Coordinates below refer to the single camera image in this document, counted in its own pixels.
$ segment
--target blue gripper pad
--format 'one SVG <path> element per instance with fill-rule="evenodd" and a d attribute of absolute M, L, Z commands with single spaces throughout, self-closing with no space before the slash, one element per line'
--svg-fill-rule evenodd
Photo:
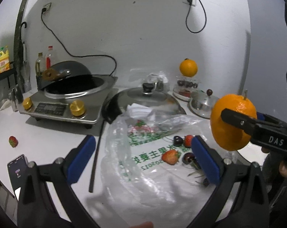
<path fill-rule="evenodd" d="M 265 117 L 264 117 L 263 113 L 257 112 L 257 117 L 258 117 L 258 120 L 265 121 Z"/>
<path fill-rule="evenodd" d="M 63 169 L 69 184 L 78 182 L 95 149 L 95 137 L 87 135 L 79 146 L 72 149 L 65 157 Z"/>
<path fill-rule="evenodd" d="M 224 172 L 220 155 L 214 149 L 211 149 L 199 135 L 192 139 L 191 149 L 199 165 L 205 172 L 208 181 L 219 185 Z"/>

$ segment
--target yellow bottle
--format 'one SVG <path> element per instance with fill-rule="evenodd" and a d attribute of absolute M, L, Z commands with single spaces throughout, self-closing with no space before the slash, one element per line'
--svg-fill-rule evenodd
<path fill-rule="evenodd" d="M 0 49 L 0 73 L 7 71 L 10 69 L 10 62 L 9 62 L 9 51 L 6 46 L 6 52 L 3 52 L 3 48 Z"/>

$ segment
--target smartphone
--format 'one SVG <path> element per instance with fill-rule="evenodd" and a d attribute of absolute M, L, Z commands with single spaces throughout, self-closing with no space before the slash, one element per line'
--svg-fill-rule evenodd
<path fill-rule="evenodd" d="M 24 174 L 26 167 L 27 158 L 23 154 L 7 164 L 11 186 L 17 200 L 19 200 L 21 186 L 24 180 L 22 175 Z"/>

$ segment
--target orange stem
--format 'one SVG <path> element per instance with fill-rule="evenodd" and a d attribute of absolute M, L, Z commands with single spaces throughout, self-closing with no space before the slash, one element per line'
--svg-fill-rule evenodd
<path fill-rule="evenodd" d="M 246 89 L 244 92 L 245 92 L 244 100 L 246 100 L 247 99 L 248 90 Z"/>

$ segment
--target strawberry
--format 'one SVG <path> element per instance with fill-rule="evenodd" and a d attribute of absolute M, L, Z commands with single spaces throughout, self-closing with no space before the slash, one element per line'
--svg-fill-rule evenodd
<path fill-rule="evenodd" d="M 14 136 L 10 136 L 8 141 L 12 147 L 16 147 L 19 143 L 18 140 Z"/>
<path fill-rule="evenodd" d="M 178 153 L 178 151 L 172 149 L 172 150 L 165 152 L 161 156 L 161 159 L 170 165 L 174 165 L 178 162 L 179 157 L 180 157 L 180 154 Z"/>
<path fill-rule="evenodd" d="M 184 146 L 186 148 L 191 148 L 191 141 L 192 141 L 193 137 L 194 137 L 193 135 L 186 135 L 184 137 Z"/>

